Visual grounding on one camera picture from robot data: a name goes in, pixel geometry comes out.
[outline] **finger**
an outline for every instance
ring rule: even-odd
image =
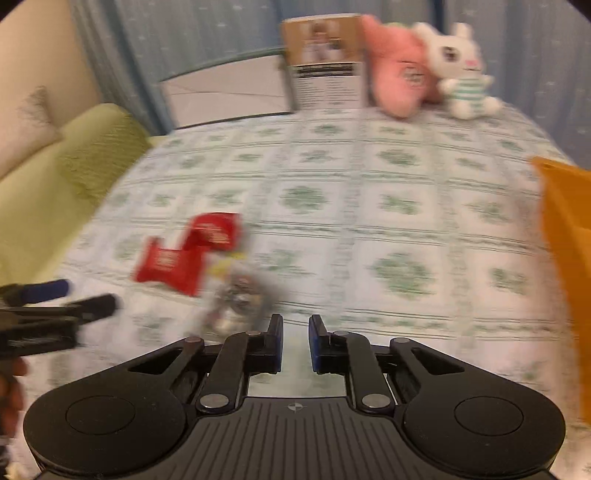
[[[22,358],[18,357],[12,361],[12,374],[16,377],[23,377],[29,371],[29,367],[27,362],[25,362]]]
[[[13,382],[8,393],[8,405],[16,411],[24,410],[24,394],[19,382]]]
[[[0,399],[8,395],[10,383],[4,375],[0,375]]]
[[[11,438],[14,437],[18,426],[18,412],[14,410],[14,408],[4,408],[2,410],[0,423],[2,424],[2,432],[4,435]]]

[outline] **striped shirt on plush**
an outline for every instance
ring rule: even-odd
[[[456,89],[450,95],[450,99],[452,100],[466,100],[470,102],[474,113],[484,113],[485,98],[485,88],[480,78],[459,79]]]

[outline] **stuffed animal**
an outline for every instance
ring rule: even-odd
[[[440,35],[426,23],[415,24],[413,31],[427,45],[429,69],[442,79],[438,88],[454,117],[471,120],[501,110],[502,102],[486,95],[494,78],[483,75],[485,65],[470,25],[456,23],[453,35]]]
[[[427,68],[426,48],[409,29],[382,25],[371,15],[361,25],[372,70],[372,90],[386,113],[406,118],[424,100],[441,101],[437,79]]]

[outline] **clear plastic bag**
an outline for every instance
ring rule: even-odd
[[[278,298],[272,279],[244,260],[232,260],[206,294],[200,335],[221,342],[234,333],[264,331]]]

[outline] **bed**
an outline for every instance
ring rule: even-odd
[[[84,327],[81,348],[31,358],[28,402],[199,333],[200,297],[129,276],[146,237],[174,248],[190,217],[239,212],[248,257],[284,292],[283,371],[253,378],[251,394],[343,392],[310,367],[306,325],[320,313],[329,330],[373,343],[409,336],[541,391],[569,425],[554,472],[591,478],[532,155],[569,161],[510,106],[473,122],[438,108],[398,122],[368,108],[177,130],[120,179],[56,274],[72,281],[72,298],[111,292],[125,308]],[[36,468],[22,435],[13,456]]]

